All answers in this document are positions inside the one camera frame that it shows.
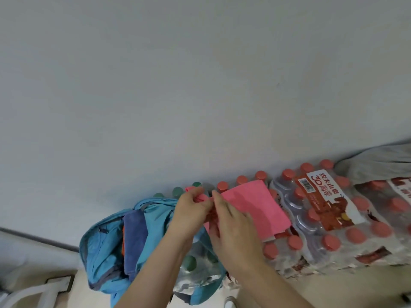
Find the person's right hand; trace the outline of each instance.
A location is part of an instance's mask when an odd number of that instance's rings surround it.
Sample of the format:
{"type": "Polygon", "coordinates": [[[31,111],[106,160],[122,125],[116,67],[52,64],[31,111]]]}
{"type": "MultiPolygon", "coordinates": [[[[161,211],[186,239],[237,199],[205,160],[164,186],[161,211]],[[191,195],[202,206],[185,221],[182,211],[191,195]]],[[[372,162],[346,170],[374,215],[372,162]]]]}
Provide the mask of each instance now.
{"type": "Polygon", "coordinates": [[[221,263],[237,280],[265,264],[261,243],[249,213],[242,213],[213,191],[219,224],[210,222],[210,238],[221,263]]]}

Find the purple folded cloth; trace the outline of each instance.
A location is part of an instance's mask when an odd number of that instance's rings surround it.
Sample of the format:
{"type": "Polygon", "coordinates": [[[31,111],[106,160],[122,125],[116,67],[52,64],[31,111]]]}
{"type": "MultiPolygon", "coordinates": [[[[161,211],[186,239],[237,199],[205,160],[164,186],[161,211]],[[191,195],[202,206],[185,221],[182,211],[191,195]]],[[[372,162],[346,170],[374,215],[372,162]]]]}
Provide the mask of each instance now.
{"type": "Polygon", "coordinates": [[[146,243],[148,231],[144,212],[131,210],[124,215],[124,273],[133,281],[138,272],[136,264],[144,244],[146,243]]]}

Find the forearm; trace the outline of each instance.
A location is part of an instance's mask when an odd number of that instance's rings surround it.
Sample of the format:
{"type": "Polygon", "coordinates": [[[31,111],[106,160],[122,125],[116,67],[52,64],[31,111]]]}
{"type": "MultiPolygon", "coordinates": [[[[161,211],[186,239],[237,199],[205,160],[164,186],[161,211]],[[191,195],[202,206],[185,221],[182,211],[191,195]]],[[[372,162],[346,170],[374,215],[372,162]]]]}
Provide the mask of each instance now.
{"type": "Polygon", "coordinates": [[[184,257],[183,245],[166,232],[115,308],[165,308],[184,257]]]}
{"type": "Polygon", "coordinates": [[[241,285],[262,308],[314,308],[269,265],[241,277],[241,285]]]}

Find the white sneaker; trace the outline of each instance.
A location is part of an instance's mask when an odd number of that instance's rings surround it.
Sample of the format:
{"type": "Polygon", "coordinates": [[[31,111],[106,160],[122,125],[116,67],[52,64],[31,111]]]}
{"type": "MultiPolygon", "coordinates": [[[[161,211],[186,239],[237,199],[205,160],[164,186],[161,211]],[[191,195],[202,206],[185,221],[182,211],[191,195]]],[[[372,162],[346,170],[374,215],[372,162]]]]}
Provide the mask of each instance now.
{"type": "Polygon", "coordinates": [[[224,308],[240,308],[237,300],[233,296],[229,296],[226,298],[224,302],[224,308]]]}

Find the person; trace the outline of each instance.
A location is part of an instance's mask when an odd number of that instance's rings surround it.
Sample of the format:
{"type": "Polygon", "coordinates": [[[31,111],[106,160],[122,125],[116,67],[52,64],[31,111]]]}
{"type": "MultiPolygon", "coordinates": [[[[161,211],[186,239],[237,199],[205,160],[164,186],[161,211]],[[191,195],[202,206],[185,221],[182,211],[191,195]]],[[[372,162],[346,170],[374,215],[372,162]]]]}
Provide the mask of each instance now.
{"type": "Polygon", "coordinates": [[[262,308],[313,308],[266,264],[251,216],[239,212],[217,191],[213,191],[210,200],[195,203],[194,198],[203,192],[203,188],[197,187],[179,198],[164,237],[115,308],[167,306],[183,258],[214,206],[218,224],[210,221],[209,230],[214,252],[254,300],[262,308]]]}

